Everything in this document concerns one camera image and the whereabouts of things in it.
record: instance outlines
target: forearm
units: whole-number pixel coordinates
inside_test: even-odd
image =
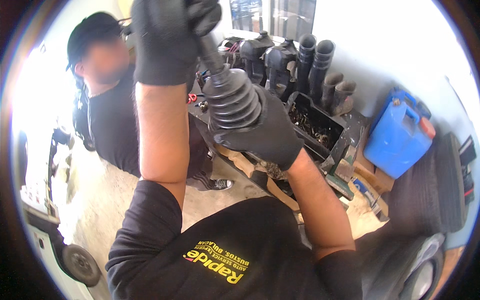
[[[190,157],[185,84],[137,83],[135,95],[142,178],[166,187],[182,207]]]
[[[339,250],[354,250],[347,213],[304,149],[288,169],[287,178],[316,258]]]

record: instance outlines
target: cardboard box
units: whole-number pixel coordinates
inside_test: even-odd
[[[395,179],[385,174],[385,172],[379,168],[375,168],[375,166],[363,156],[363,149],[367,143],[369,130],[370,126],[363,131],[363,135],[358,145],[357,157],[353,162],[353,166],[355,167],[355,172],[362,175],[377,193],[381,195],[384,192],[392,190]]]

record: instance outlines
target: black glove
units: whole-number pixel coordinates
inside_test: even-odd
[[[240,152],[252,152],[288,170],[303,147],[285,107],[277,97],[257,84],[253,85],[262,104],[256,125],[240,129],[218,129],[212,132],[216,143]]]
[[[217,0],[135,0],[135,79],[151,85],[187,82],[198,56],[197,37],[208,34],[221,15]]]

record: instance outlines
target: black cap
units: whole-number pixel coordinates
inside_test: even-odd
[[[120,36],[120,34],[121,26],[119,22],[108,13],[96,12],[83,19],[74,28],[68,39],[67,70],[80,61],[92,42],[109,40],[112,37]]]

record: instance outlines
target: rapide logo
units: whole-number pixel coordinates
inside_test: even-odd
[[[204,252],[190,250],[187,254],[184,254],[183,257],[193,263],[202,263],[202,265],[209,270],[225,276],[227,282],[231,284],[236,284],[243,277],[243,274],[238,270],[245,271],[250,264],[248,261],[227,251],[222,255],[223,249],[218,248],[215,243],[210,241],[198,242],[195,249],[204,250]]]

